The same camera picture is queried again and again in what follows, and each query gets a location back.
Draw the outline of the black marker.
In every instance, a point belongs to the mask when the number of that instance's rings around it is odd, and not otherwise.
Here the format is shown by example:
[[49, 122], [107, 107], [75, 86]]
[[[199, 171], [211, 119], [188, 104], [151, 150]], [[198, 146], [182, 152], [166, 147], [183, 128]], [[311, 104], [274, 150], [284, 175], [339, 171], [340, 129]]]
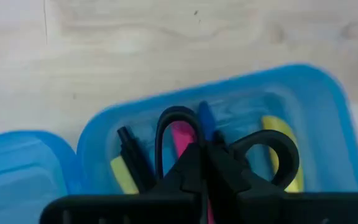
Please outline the black marker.
[[140, 193], [147, 192], [156, 184], [156, 180], [146, 157], [137, 140], [132, 137], [125, 126], [119, 128], [117, 134], [121, 140], [120, 155], [124, 159], [136, 187]]

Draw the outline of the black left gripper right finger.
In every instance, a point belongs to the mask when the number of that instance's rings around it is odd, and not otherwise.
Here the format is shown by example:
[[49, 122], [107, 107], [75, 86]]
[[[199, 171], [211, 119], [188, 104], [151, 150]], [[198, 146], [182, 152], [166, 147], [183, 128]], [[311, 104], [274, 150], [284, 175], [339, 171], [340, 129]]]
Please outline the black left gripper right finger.
[[235, 160], [222, 145], [206, 145], [207, 183], [211, 194], [238, 194], [260, 186], [260, 178], [250, 167]]

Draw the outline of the black-handled steel scissors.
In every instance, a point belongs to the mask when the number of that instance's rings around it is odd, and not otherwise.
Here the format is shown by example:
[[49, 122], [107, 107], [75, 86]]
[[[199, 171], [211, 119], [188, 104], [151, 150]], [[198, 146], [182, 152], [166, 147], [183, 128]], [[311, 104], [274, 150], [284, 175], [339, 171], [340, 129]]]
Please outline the black-handled steel scissors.
[[[184, 121], [188, 123], [196, 133], [196, 142], [199, 146], [207, 144], [205, 132], [201, 121], [195, 112], [185, 106], [171, 106], [165, 109], [157, 122], [155, 135], [155, 171], [159, 180], [163, 179], [162, 146], [165, 129], [173, 122]], [[271, 183], [281, 188], [286, 188], [295, 178], [300, 165], [298, 149], [295, 143], [285, 134], [275, 130], [261, 130], [238, 139], [226, 146], [235, 160], [245, 158], [247, 151], [255, 144], [263, 144], [271, 147], [278, 156], [278, 170]]]

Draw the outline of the yellow highlighter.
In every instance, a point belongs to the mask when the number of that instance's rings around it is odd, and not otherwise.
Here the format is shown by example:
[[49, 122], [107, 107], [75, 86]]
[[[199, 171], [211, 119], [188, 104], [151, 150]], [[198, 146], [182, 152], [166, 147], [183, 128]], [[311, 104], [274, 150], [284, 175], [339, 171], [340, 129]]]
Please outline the yellow highlighter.
[[[266, 115], [262, 117], [262, 125], [264, 129], [271, 129], [285, 134], [294, 142], [295, 146], [298, 146], [292, 128], [283, 119], [272, 115]], [[275, 174], [279, 167], [278, 156], [272, 148], [269, 149], [269, 154], [270, 161], [272, 162], [272, 170]], [[304, 177], [301, 164], [299, 165], [295, 178], [285, 190], [291, 193], [304, 191]]]

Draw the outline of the brown pencil with blue eraser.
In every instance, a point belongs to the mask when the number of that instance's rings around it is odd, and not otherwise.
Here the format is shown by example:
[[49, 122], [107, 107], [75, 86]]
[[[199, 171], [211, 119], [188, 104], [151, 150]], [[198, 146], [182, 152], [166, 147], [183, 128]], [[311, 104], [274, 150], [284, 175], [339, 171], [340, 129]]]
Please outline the brown pencil with blue eraser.
[[209, 104], [202, 101], [198, 105], [198, 119], [204, 132], [204, 138], [207, 141], [214, 141], [214, 134], [216, 131], [216, 120], [211, 111]]

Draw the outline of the blue translucent plastic supply box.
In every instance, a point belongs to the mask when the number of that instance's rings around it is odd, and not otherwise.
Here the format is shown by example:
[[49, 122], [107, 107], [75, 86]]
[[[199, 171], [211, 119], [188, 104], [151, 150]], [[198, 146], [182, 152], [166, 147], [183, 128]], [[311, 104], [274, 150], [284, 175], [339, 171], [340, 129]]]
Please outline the blue translucent plastic supply box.
[[73, 194], [118, 194], [109, 162], [119, 154], [116, 129], [127, 125], [154, 165], [154, 134], [168, 106], [207, 101], [227, 141], [259, 130], [264, 116], [292, 129], [309, 192], [358, 192], [358, 142], [345, 94], [327, 73], [287, 65], [114, 105], [85, 126], [76, 149], [56, 134], [0, 134], [0, 224], [36, 224], [52, 200]]

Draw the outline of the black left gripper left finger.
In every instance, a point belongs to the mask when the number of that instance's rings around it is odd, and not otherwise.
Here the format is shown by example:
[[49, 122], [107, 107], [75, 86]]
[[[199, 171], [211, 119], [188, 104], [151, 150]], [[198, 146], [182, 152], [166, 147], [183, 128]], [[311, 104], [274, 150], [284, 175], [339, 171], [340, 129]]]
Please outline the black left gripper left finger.
[[191, 143], [164, 178], [158, 182], [158, 193], [204, 193], [205, 181], [201, 162], [200, 146]]

